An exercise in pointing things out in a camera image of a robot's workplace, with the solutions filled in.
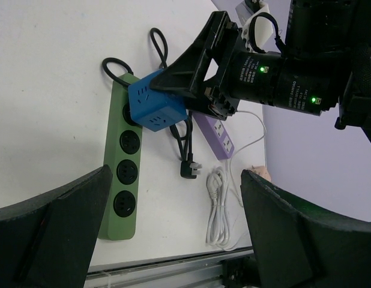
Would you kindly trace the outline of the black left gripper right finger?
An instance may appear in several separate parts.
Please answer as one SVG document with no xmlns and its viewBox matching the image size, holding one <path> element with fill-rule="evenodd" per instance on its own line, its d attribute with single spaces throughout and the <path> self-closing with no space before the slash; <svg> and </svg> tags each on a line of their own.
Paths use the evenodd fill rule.
<svg viewBox="0 0 371 288">
<path fill-rule="evenodd" d="M 291 194 L 250 170 L 241 196 L 261 287 L 371 287 L 371 222 Z"/>
</svg>

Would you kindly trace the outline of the pink cube socket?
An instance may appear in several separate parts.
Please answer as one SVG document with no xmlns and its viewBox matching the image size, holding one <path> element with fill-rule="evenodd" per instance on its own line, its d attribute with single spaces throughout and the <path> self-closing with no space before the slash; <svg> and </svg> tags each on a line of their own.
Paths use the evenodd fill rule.
<svg viewBox="0 0 371 288">
<path fill-rule="evenodd" d="M 265 166 L 252 166 L 251 171 L 271 182 L 271 175 Z"/>
</svg>

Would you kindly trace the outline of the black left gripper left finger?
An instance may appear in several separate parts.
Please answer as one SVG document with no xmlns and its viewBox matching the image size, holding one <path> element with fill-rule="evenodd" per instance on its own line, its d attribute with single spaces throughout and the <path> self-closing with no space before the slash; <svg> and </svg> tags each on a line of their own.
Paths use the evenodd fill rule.
<svg viewBox="0 0 371 288">
<path fill-rule="evenodd" d="M 104 165 L 0 208 L 0 287 L 83 287 L 111 182 Z"/>
</svg>

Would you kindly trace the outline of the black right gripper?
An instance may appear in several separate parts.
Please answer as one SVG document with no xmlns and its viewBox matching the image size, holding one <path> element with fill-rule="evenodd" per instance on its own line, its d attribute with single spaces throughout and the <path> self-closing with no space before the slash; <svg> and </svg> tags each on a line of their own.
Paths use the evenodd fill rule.
<svg viewBox="0 0 371 288">
<path fill-rule="evenodd" d="M 265 52 L 256 42 L 257 17 L 247 21 L 247 49 L 237 43 L 238 26 L 225 11 L 211 13 L 190 47 L 150 82 L 150 88 L 171 93 L 201 93 L 184 97 L 188 110 L 226 120 L 238 110 L 239 101 L 287 108 L 288 71 L 279 26 L 273 17 L 263 17 L 273 26 L 279 52 Z"/>
</svg>

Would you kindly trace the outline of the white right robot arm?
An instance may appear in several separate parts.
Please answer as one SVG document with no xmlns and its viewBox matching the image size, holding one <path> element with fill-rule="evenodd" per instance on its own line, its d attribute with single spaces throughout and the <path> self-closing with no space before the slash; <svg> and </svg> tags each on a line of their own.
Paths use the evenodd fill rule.
<svg viewBox="0 0 371 288">
<path fill-rule="evenodd" d="M 149 86 L 221 120 L 242 100 L 317 116 L 338 107 L 335 127 L 371 143 L 371 1 L 292 1 L 285 38 L 268 12 L 238 27 L 215 11 Z"/>
</svg>

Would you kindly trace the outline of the green power strip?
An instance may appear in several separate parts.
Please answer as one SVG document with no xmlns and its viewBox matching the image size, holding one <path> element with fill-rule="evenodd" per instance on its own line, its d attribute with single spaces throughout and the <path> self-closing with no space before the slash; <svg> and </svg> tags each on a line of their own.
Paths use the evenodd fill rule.
<svg viewBox="0 0 371 288">
<path fill-rule="evenodd" d="M 128 89 L 112 84 L 104 164 L 113 177 L 98 237 L 128 240 L 136 230 L 142 127 L 130 115 Z"/>
</svg>

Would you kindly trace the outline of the blue cube socket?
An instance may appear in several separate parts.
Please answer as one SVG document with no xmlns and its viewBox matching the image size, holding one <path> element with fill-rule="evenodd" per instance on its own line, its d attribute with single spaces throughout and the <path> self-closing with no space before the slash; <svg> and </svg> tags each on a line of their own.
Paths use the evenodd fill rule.
<svg viewBox="0 0 371 288">
<path fill-rule="evenodd" d="M 159 69 L 128 87 L 132 120 L 153 132 L 187 119 L 182 98 L 149 87 L 150 81 L 161 72 Z"/>
</svg>

